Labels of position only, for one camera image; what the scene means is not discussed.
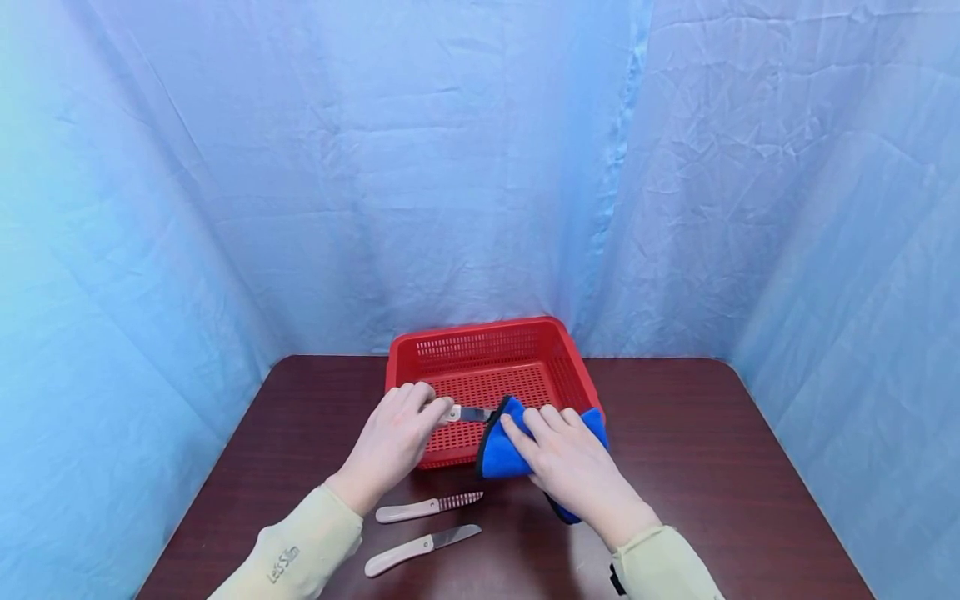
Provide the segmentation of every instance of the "dark red table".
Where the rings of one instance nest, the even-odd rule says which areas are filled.
[[[587,360],[612,454],[730,600],[872,598],[736,373],[700,359]],[[386,359],[293,356],[271,371],[139,597],[206,598],[347,457],[383,392]],[[415,472],[384,501],[483,490],[461,511],[394,525],[371,518],[322,598],[616,598],[610,554],[566,527],[526,480],[471,468]],[[484,532],[369,580],[366,560],[458,524]]]

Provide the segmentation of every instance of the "sleeve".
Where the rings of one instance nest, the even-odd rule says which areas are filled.
[[[210,600],[313,600],[360,545],[363,519],[326,486],[260,531],[253,552]]]
[[[631,600],[724,600],[703,561],[672,527],[643,532],[619,548],[613,570]]]

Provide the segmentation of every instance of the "blue curtain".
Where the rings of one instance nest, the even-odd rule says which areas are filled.
[[[875,594],[950,597],[957,31],[945,0],[3,5],[0,595],[135,593],[280,357],[551,313],[587,355],[731,361]]]

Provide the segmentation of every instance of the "white knife handle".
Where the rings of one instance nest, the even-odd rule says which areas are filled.
[[[441,423],[452,423],[460,420],[460,404],[454,404],[449,411],[440,419]]]
[[[413,541],[408,541],[396,548],[391,548],[386,552],[377,554],[367,561],[363,567],[364,575],[373,578],[390,570],[398,564],[409,561],[417,556],[430,554],[433,552],[433,536],[423,536]]]
[[[423,500],[417,504],[404,504],[403,506],[384,506],[376,509],[376,522],[378,523],[396,523],[397,521],[410,520],[411,518],[420,518],[422,516],[435,515],[440,512],[440,502],[437,498]]]

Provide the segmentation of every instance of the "knife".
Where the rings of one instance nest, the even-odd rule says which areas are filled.
[[[493,412],[494,411],[487,410],[485,408],[472,408],[469,406],[454,404],[453,408],[450,409],[450,412],[445,414],[441,419],[441,422],[452,423],[457,420],[464,420],[485,423],[490,420],[490,417],[493,416]]]
[[[398,564],[409,561],[417,556],[430,554],[438,548],[449,546],[451,543],[466,540],[480,533],[482,530],[479,525],[461,525],[453,529],[447,529],[439,534],[430,534],[408,541],[396,548],[391,548],[386,552],[377,554],[367,561],[363,567],[364,575],[373,578],[381,573],[388,571]]]
[[[396,523],[397,521],[435,515],[443,511],[451,511],[462,506],[467,506],[467,504],[473,504],[482,497],[483,492],[468,492],[458,493],[447,496],[446,498],[430,498],[429,500],[423,500],[416,504],[384,506],[376,510],[376,522]]]

